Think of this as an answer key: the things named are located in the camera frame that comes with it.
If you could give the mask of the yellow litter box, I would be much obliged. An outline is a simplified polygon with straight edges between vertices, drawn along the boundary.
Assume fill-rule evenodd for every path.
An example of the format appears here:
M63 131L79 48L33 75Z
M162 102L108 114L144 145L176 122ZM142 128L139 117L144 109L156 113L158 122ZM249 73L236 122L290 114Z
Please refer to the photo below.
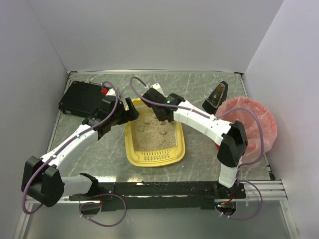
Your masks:
M146 106L142 100L133 99L134 106L138 110ZM176 146L158 151L135 151L132 140L131 122L125 124L125 146L128 161L137 167L162 167L180 161L186 152L183 129L181 123L175 122Z

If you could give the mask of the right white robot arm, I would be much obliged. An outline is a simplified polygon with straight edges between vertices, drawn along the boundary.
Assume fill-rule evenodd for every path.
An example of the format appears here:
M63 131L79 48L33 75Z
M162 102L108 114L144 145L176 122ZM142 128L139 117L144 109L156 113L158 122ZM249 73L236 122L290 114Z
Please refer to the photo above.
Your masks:
M153 109L159 121L183 123L213 140L215 145L219 146L217 159L221 163L218 183L228 189L234 186L242 156L248 145L241 122L220 120L177 94L171 93L166 97L154 88L148 89L141 99Z

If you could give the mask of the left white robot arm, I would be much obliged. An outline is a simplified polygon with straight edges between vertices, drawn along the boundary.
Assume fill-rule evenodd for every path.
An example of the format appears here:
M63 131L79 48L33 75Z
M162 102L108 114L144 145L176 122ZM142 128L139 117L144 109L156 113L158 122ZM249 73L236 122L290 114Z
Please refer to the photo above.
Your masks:
M94 113L86 117L76 131L49 153L30 157L24 166L21 190L23 199L32 197L39 203L52 207L62 197L83 194L89 198L99 191L98 179L87 174L62 177L61 173L90 145L100 140L115 125L125 124L138 118L131 98L127 108L116 96L105 96Z

